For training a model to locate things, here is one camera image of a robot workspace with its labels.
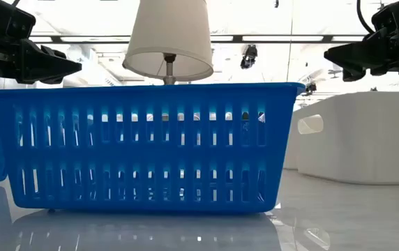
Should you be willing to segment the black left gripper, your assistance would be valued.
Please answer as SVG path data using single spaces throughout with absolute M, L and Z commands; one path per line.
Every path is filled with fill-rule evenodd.
M 15 65 L 19 52 L 20 69 Z M 0 33 L 0 78 L 22 84 L 60 84 L 65 76 L 81 69 L 82 64 L 70 60 L 64 52 L 45 45 L 39 47 L 21 36 Z

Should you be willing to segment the white plastic basket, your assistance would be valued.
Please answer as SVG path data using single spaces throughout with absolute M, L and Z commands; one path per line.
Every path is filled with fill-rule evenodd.
M 296 110 L 284 166 L 345 183 L 399 185 L 399 92 L 348 93 Z

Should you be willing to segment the white shade table lamp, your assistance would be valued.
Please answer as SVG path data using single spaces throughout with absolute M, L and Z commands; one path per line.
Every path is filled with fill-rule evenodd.
M 140 0 L 122 66 L 165 85 L 212 76 L 207 0 Z

